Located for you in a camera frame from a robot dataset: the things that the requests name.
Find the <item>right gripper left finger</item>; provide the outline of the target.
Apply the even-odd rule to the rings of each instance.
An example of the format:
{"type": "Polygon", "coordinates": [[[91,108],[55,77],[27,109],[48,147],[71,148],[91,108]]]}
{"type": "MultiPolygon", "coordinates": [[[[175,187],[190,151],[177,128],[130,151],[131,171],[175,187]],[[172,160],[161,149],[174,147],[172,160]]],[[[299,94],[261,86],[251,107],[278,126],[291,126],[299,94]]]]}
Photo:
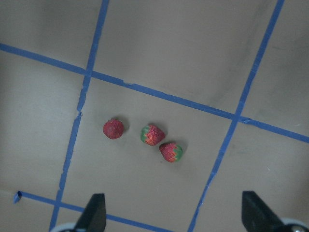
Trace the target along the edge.
{"type": "Polygon", "coordinates": [[[104,232],[106,228],[104,193],[93,194],[74,226],[75,232],[104,232]]]}

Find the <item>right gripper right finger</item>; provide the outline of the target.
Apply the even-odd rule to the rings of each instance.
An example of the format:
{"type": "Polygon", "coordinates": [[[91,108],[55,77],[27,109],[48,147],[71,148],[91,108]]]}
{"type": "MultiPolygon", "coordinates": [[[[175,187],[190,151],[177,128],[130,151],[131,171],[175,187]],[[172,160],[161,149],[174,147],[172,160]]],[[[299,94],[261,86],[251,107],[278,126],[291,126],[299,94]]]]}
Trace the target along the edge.
{"type": "Polygon", "coordinates": [[[241,221],[247,232],[284,232],[285,225],[254,191],[242,192],[241,221]]]}

